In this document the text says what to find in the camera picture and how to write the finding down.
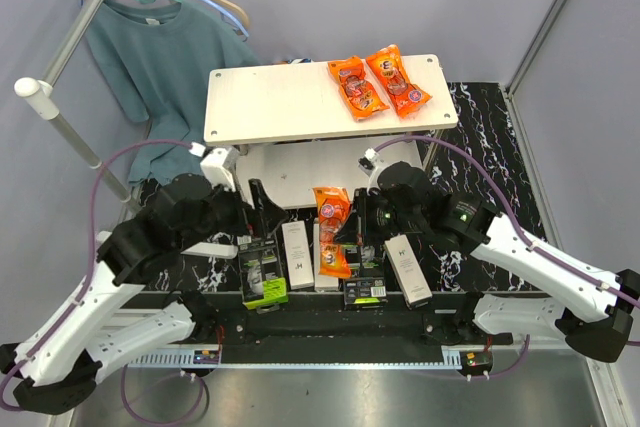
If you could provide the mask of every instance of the clothes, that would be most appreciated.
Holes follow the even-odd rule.
[[[151,118],[149,139],[203,142],[209,72],[259,65],[229,25],[187,2],[142,9],[106,0],[86,35],[127,117]],[[166,184],[186,172],[201,172],[186,149],[145,146],[129,182],[155,178]]]

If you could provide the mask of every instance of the orange snack bag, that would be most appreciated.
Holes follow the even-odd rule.
[[[349,216],[349,195],[345,189],[337,187],[316,187],[313,193],[316,196],[320,226],[320,273],[348,279],[351,277],[351,269],[342,247],[331,241]]]
[[[397,45],[390,45],[367,57],[367,64],[383,85],[401,118],[426,104],[431,96],[409,81],[402,65],[402,54]]]
[[[355,120],[370,117],[389,108],[365,77],[364,64],[360,57],[329,62],[329,72],[340,84],[340,94],[349,106]]]

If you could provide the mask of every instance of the white box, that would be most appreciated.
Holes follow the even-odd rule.
[[[337,277],[320,273],[320,225],[313,224],[313,271],[316,276],[316,292],[330,292],[340,290]]]
[[[384,248],[409,308],[426,304],[433,294],[407,236],[399,235],[387,240]]]
[[[282,224],[282,235],[291,290],[313,287],[313,269],[304,222],[299,220]]]

